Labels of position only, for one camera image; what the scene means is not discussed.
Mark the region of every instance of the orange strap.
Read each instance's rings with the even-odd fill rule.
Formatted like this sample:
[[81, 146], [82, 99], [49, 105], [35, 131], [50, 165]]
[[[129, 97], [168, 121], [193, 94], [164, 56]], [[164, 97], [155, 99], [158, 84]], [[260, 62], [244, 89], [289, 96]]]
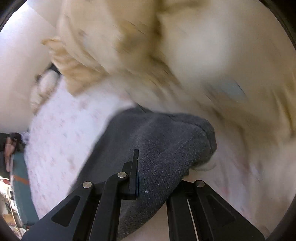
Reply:
[[17, 176], [17, 175], [13, 175], [13, 178], [14, 178], [16, 181], [18, 181], [18, 182], [21, 182], [21, 183], [23, 183], [23, 184], [25, 184], [25, 185], [29, 185], [29, 180], [27, 180], [27, 179], [24, 179], [24, 178], [19, 177], [19, 176]]

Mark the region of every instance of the metal screw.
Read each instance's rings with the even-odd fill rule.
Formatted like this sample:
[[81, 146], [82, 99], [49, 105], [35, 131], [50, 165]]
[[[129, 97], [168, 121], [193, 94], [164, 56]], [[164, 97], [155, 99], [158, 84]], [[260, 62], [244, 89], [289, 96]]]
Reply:
[[119, 178], [125, 178], [126, 177], [126, 173], [125, 172], [119, 172], [118, 174], [117, 174], [117, 176], [119, 177]]
[[85, 182], [82, 184], [84, 188], [90, 188], [92, 186], [91, 182]]
[[201, 181], [201, 180], [198, 180], [195, 184], [199, 188], [203, 188], [205, 186], [205, 183], [203, 181]]

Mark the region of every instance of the white bedsheet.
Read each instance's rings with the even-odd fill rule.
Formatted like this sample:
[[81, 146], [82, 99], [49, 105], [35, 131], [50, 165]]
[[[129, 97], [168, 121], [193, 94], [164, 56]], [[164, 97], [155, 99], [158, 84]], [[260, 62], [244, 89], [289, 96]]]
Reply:
[[[66, 197], [108, 120], [117, 111], [134, 106], [128, 95], [115, 92], [108, 82], [74, 98], [61, 80], [57, 91], [33, 119], [25, 160], [32, 200], [40, 218]], [[295, 195], [295, 141], [259, 169], [248, 162], [250, 153], [240, 130], [209, 118], [218, 149], [208, 164], [198, 171], [190, 170], [184, 179], [206, 181], [267, 236]], [[167, 225], [163, 207], [126, 240], [168, 240]]]
[[41, 218], [62, 201], [108, 120], [132, 107], [128, 96], [115, 95], [107, 84], [74, 98], [65, 81], [31, 123], [25, 160], [32, 200]]

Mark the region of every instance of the beige blanket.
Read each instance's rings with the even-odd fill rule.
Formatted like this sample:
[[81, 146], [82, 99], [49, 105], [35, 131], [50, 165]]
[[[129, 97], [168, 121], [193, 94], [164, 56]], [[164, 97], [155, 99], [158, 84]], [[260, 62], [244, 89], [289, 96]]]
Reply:
[[[259, 180], [250, 189], [262, 193], [254, 191], [252, 215], [268, 214], [264, 199], [278, 196], [267, 188], [273, 170], [284, 172], [288, 164], [275, 168], [295, 147], [296, 51], [261, 2], [64, 0], [58, 37], [43, 43], [73, 95], [112, 75], [107, 80], [144, 107], [203, 116], [202, 108], [215, 114], [211, 122], [236, 125], [246, 169]], [[270, 231], [295, 187], [276, 188], [288, 202]]]

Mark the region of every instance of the white wall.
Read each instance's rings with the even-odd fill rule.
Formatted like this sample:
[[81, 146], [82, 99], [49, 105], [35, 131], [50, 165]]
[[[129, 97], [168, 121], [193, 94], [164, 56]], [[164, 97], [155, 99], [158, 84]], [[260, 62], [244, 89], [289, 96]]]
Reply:
[[61, 2], [28, 0], [0, 32], [0, 132], [29, 127], [34, 76], [50, 63], [48, 49], [40, 41], [55, 35]]

